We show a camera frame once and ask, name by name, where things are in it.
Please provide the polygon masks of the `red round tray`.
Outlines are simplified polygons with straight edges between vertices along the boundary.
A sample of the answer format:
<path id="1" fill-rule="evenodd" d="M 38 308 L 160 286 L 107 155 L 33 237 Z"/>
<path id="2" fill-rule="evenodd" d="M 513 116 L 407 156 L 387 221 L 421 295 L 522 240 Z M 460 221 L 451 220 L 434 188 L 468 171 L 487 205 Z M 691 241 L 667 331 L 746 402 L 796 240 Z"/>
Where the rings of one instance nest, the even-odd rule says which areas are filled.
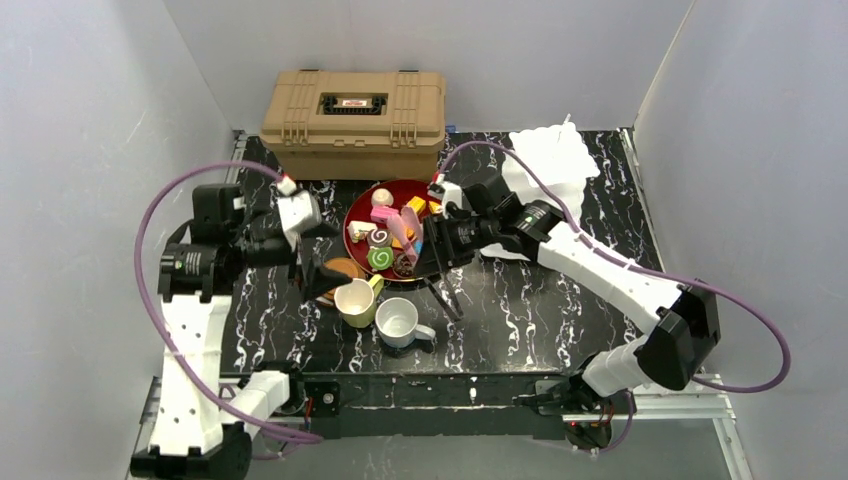
<path id="1" fill-rule="evenodd" d="M 381 188 L 387 189 L 392 194 L 394 203 L 391 207 L 394 209 L 402 208 L 413 197 L 419 197 L 428 203 L 441 204 L 440 200 L 437 200 L 435 197 L 428 194 L 428 184 L 424 181 L 414 179 L 397 179 L 381 182 L 362 193 L 353 202 L 345 216 L 343 222 L 344 229 L 347 229 L 348 225 L 352 221 L 375 223 L 377 226 L 385 228 L 383 223 L 379 223 L 371 219 L 371 198 L 373 193 Z M 366 240 L 354 242 L 351 235 L 345 233 L 344 246 L 349 257 L 355 261 L 366 274 L 373 275 L 376 273 L 376 271 L 371 268 L 371 265 L 367 260 L 367 253 L 370 246 Z"/>

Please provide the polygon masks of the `tan plastic toolbox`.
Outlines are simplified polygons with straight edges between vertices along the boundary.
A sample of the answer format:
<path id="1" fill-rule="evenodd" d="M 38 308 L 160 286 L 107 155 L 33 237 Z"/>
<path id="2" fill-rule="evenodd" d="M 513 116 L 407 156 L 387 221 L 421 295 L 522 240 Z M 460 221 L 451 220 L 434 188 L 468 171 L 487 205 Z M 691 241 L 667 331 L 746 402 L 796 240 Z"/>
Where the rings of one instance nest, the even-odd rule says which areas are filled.
<path id="1" fill-rule="evenodd" d="M 437 72 L 278 75 L 259 138 L 297 180 L 427 180 L 446 143 Z"/>

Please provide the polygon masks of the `white tiered cake stand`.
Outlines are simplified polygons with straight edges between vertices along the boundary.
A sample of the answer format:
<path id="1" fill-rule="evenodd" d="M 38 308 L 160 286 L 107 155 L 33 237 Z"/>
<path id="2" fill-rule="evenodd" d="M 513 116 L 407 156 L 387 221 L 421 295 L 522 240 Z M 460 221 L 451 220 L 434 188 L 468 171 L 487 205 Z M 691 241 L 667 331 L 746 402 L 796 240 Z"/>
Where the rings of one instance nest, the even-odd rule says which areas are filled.
<path id="1" fill-rule="evenodd" d="M 600 170 L 588 147 L 568 114 L 562 123 L 547 127 L 524 129 L 509 133 L 514 151 L 542 183 L 567 206 L 573 220 L 580 225 L 584 189 L 588 180 L 597 177 Z M 510 190 L 515 191 L 522 203 L 543 200 L 553 206 L 550 199 L 529 173 L 507 155 L 500 173 Z M 505 250 L 500 244 L 483 248 L 481 255 L 507 260 L 527 260 L 520 254 Z"/>

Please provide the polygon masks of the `pink handled metal tongs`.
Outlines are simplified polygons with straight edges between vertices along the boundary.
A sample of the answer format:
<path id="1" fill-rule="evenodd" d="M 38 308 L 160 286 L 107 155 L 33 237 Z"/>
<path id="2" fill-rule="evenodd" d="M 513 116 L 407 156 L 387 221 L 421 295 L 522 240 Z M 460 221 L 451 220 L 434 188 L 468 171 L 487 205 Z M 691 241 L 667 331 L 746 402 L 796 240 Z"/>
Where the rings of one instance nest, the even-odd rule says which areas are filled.
<path id="1" fill-rule="evenodd" d="M 412 207 L 404 206 L 398 213 L 390 214 L 386 224 L 414 268 L 419 261 L 423 245 L 423 227 L 418 214 Z"/>

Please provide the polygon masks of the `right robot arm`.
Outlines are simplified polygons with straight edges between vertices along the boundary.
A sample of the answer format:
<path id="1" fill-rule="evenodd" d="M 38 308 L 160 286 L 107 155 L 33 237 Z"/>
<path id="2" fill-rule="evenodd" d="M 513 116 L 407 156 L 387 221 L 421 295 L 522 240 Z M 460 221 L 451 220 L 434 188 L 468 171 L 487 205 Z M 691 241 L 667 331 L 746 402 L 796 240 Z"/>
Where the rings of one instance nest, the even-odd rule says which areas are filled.
<path id="1" fill-rule="evenodd" d="M 585 242 L 560 208 L 545 200 L 522 202 L 502 177 L 462 188 L 436 174 L 428 192 L 443 211 L 423 222 L 416 274 L 466 265 L 478 251 L 498 245 L 568 276 L 639 329 L 637 339 L 591 355 L 547 397 L 595 402 L 644 384 L 681 391 L 717 345 L 714 294 L 646 275 L 635 261 Z"/>

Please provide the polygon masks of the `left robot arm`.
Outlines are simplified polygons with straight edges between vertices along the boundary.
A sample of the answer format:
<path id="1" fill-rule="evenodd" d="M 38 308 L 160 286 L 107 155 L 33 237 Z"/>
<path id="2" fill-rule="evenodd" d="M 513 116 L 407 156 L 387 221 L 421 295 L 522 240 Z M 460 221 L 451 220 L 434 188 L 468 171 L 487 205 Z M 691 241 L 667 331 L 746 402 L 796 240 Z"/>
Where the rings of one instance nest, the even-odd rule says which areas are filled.
<path id="1" fill-rule="evenodd" d="M 334 233 L 317 200 L 288 180 L 277 190 L 269 215 L 278 223 L 253 231 L 242 187 L 199 186 L 191 217 L 168 238 L 157 293 L 143 299 L 166 344 L 159 409 L 148 445 L 131 458 L 132 475 L 243 479 L 264 424 L 305 411 L 305 381 L 292 361 L 263 363 L 231 399 L 219 394 L 223 329 L 234 284 L 245 270 L 287 267 L 304 301 L 349 282 L 303 254 L 303 239 Z"/>

